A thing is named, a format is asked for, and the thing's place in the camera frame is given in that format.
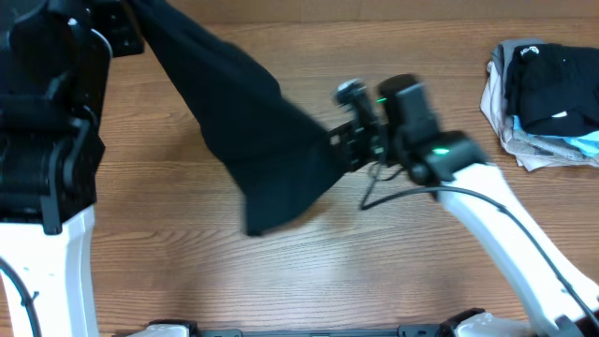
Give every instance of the clothing tag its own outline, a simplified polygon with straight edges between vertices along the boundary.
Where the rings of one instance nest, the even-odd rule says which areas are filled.
[[[562,118],[568,115],[568,112],[566,111],[562,111],[560,113],[556,113],[553,116],[551,116],[552,118]]]
[[[529,52],[529,51],[532,51],[535,54],[539,53],[539,49],[538,48],[536,48],[535,46],[531,46],[531,47],[524,48],[523,50],[521,50],[520,51],[520,56],[524,56],[524,54],[527,53],[527,52]]]

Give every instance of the folded black shirt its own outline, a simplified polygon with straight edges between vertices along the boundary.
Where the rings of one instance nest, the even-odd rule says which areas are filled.
[[[327,131],[282,98],[264,67],[164,0],[132,5],[206,144],[245,195],[247,234],[293,220],[343,176]]]
[[[507,114],[535,135],[579,137],[599,130],[599,50],[521,46],[507,69]]]

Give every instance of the light blue fabric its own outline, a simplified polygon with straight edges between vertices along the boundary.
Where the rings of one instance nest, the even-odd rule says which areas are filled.
[[[514,129],[522,129],[520,118],[518,116],[514,116]],[[545,135],[543,135],[543,137],[551,139],[563,139],[563,141],[577,147],[582,153],[584,153],[584,155],[589,157],[594,157],[599,154],[599,131],[591,132],[590,134],[581,137],[558,137]]]

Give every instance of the green light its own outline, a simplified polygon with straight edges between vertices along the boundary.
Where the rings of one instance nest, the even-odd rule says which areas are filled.
[[[443,155],[443,154],[448,154],[448,153],[449,153],[449,150],[448,150],[448,149],[442,149],[442,148],[432,149],[432,151],[433,151],[435,154],[441,154],[441,155]]]

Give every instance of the wooden table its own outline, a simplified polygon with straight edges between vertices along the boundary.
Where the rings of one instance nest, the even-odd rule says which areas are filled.
[[[534,35],[599,47],[599,20],[212,24],[328,128],[348,117],[331,93],[402,73],[427,84],[445,129],[477,140],[557,246],[599,280],[599,170],[526,172],[479,109],[492,48]],[[243,330],[396,327],[484,307],[523,319],[519,300],[474,237],[431,198],[358,211],[365,171],[343,177],[298,222],[241,234],[241,195],[150,50],[116,59],[102,120],[92,248],[104,336],[157,318]],[[409,187],[381,183],[381,197]],[[0,295],[0,335],[9,333]]]

